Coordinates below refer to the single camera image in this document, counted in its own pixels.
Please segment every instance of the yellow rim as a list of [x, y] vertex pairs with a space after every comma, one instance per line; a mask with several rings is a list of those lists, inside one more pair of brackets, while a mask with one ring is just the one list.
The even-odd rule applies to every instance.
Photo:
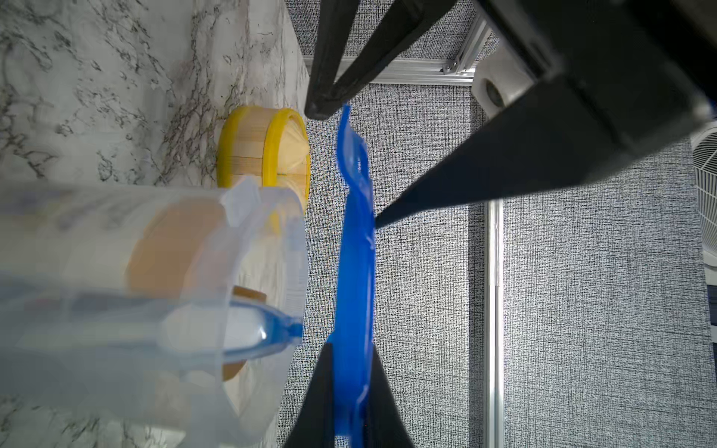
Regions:
[[[252, 107], [241, 106], [229, 114], [227, 121], [222, 127], [222, 134], [219, 136], [219, 147], [217, 148], [217, 186], [221, 189], [232, 187], [232, 149], [236, 141], [239, 122], [246, 116]], [[279, 164], [279, 143], [284, 133], [284, 127], [289, 120], [295, 121], [308, 141], [306, 125], [295, 110], [289, 108], [279, 109], [269, 123], [267, 135], [264, 139], [264, 152], [262, 154], [262, 186], [276, 186], [277, 167]], [[311, 156], [306, 156], [306, 185], [305, 200], [309, 199], [309, 188], [311, 185]]]
[[[262, 157], [262, 186], [276, 186], [277, 167], [279, 165], [279, 142], [284, 128], [289, 120], [296, 122], [301, 128], [306, 141], [309, 140], [306, 134], [306, 125], [295, 110], [284, 108], [274, 114], [269, 128], [267, 129], [267, 137], [264, 139], [264, 154]], [[306, 185], [305, 199], [309, 200], [309, 185], [311, 185], [311, 157], [306, 156]]]
[[250, 106], [236, 108], [224, 122], [217, 148], [217, 186], [221, 189], [232, 187], [232, 149], [236, 141], [239, 121], [249, 112]]

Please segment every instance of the metal bracket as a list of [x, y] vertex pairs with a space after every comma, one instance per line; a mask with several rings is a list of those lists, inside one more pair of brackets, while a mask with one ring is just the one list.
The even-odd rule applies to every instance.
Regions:
[[460, 46], [458, 56], [443, 67], [443, 72], [446, 75], [453, 75], [473, 70], [475, 58], [478, 57], [480, 50], [485, 47], [489, 35], [490, 27], [488, 22], [481, 15], [476, 15], [468, 35]]

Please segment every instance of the blue plastic object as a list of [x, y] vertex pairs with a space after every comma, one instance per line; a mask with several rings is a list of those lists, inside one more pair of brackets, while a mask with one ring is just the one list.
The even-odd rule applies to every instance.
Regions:
[[334, 432], [363, 448], [366, 401], [373, 356], [376, 242], [374, 190], [366, 142], [348, 124], [343, 106], [336, 158], [348, 185], [336, 286], [333, 344]]
[[224, 350], [224, 363], [231, 364], [248, 359], [263, 358], [283, 351], [287, 345], [301, 342], [303, 324], [300, 319], [292, 318], [276, 308], [272, 308], [254, 300], [238, 300], [229, 302], [232, 308], [254, 310], [262, 316], [261, 329], [263, 338], [255, 345], [234, 350]]

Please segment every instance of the white fan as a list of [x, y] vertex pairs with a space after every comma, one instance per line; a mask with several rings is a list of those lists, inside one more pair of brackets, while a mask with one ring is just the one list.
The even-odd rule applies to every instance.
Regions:
[[717, 121], [692, 136], [705, 263], [717, 267]]

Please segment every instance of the white cylinder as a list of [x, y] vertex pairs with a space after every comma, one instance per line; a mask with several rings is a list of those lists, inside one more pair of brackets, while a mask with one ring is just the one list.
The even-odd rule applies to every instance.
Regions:
[[518, 99], [533, 85], [533, 80], [503, 45], [475, 66], [470, 88], [488, 118]]

